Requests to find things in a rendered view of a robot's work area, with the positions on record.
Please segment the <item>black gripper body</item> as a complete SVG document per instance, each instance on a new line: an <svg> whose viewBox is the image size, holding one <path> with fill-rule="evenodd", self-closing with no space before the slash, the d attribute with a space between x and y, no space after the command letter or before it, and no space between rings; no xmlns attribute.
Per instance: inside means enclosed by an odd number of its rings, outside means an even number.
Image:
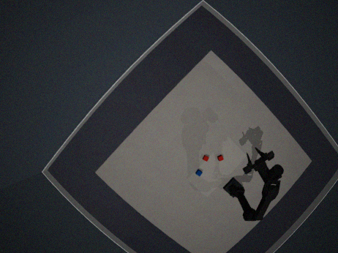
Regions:
<svg viewBox="0 0 338 253"><path fill-rule="evenodd" d="M265 154L265 155L263 155L263 159L266 161L266 160L268 160L268 161L270 161L271 159L273 159L274 158L274 152L273 151L270 151L270 152L268 152L267 154ZM250 173L250 172L252 172L252 168L253 168L253 165L252 164L249 164L249 165L247 165L246 167L243 167L243 171L244 171L244 173L245 174L247 174L247 173ZM266 173L266 172L268 172L269 171L269 169L267 168L264 168L264 169L262 169L262 172L260 173L260 171L258 171L259 172L259 175L260 175L260 177L264 174L264 173Z"/></svg>

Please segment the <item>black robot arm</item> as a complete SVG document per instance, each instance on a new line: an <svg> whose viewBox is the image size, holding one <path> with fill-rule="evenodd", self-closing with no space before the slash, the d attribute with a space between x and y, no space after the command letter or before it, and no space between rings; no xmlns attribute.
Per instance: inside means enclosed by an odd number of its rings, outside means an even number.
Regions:
<svg viewBox="0 0 338 253"><path fill-rule="evenodd" d="M268 168L266 166L266 161L263 157L255 160L255 165L253 165L253 169L256 171L262 172L262 169ZM230 192L230 196L235 196L239 199L243 212L244 221L256 221L262 220L264 214L267 211L267 208L272 200L274 200L279 193L280 179L283 174L283 167L280 165L273 166L268 172L264 173L261 178L263 179L264 186L262 190L262 199L260 204L257 207L257 210L251 208L247 199L244 196L245 190L242 187L237 187L235 184L232 184L228 191ZM271 185L276 184L276 185Z"/></svg>

